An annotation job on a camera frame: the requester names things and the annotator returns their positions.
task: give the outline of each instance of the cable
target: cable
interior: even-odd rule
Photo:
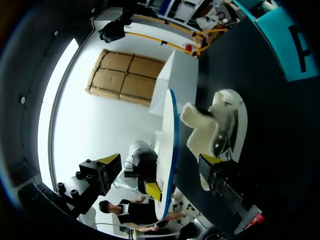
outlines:
[[[162,237],[169,237],[169,236],[176,236],[179,235],[180,232],[174,232],[174,233],[170,233],[170,234],[164,234],[164,235],[142,235],[142,238],[162,238]]]
[[[124,161],[124,162],[123,162],[123,167],[124,167],[125,169],[131,169],[131,170],[133,169],[132,167],[131,167],[131,168],[130,168],[130,167],[126,167],[126,166],[125,166],[125,163],[129,163],[129,164],[131,164],[132,167],[133,167],[133,166],[136,167],[136,165],[134,165],[132,162]]]
[[[123,224],[112,224],[112,223],[106,223],[106,222],[98,222],[96,225],[109,225],[109,226],[117,226],[117,227],[126,227],[129,229],[138,229],[138,228],[152,227],[154,225],[157,225],[158,223],[161,223],[162,221],[163,220],[159,220],[159,221],[152,223],[152,224],[139,225],[139,226],[128,226],[128,225],[123,225]]]

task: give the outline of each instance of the white shelf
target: white shelf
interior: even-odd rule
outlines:
[[[196,13],[196,11],[198,10],[198,8],[201,6],[201,4],[204,2],[205,0],[201,0],[199,1],[199,3],[197,5],[194,6],[193,12],[190,14],[190,16],[184,21],[185,24],[188,24],[188,22],[190,21],[190,19],[193,17],[193,15]]]
[[[174,3],[175,3],[175,0],[171,0],[171,1],[170,1],[169,6],[168,6],[168,8],[166,9],[165,14],[164,14],[165,17],[167,17],[168,14],[170,13],[170,10],[171,10],[172,5],[173,5]]]
[[[175,20],[175,19],[170,18],[170,17],[167,17],[167,16],[163,16],[163,15],[159,15],[159,14],[158,14],[158,18],[164,19],[164,20],[168,20],[168,21],[170,21],[170,22],[172,22],[172,23],[174,23],[174,24],[183,26],[183,27],[185,27],[185,28],[187,28],[187,29],[189,29],[189,30],[191,30],[191,31],[193,31],[193,32],[199,32],[199,31],[201,31],[201,30],[199,30],[199,29],[197,29],[197,28],[195,28],[195,27],[193,27],[193,26],[190,26],[190,25],[188,25],[188,24],[185,24],[183,21],[178,21],[178,20]]]

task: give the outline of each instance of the person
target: person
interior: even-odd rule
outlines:
[[[130,227],[156,224],[160,219],[156,216],[155,202],[149,200],[148,203],[142,203],[145,199],[145,196],[141,196],[133,201],[123,199],[119,205],[113,205],[109,201],[104,200],[99,202],[99,209],[105,214],[116,214],[121,224]],[[170,220],[178,220],[184,215],[183,212],[169,212],[163,221],[157,223],[157,225],[161,226]],[[140,232],[157,231],[159,229],[158,226],[137,227],[136,229]]]

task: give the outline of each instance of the robotic arm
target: robotic arm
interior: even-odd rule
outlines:
[[[39,196],[46,197],[55,206],[73,218],[86,214],[98,196],[105,196],[122,169],[121,156],[115,154],[103,159],[79,164],[80,171],[66,182],[58,182],[58,193],[44,183],[30,183],[19,191],[20,200],[34,204]]]

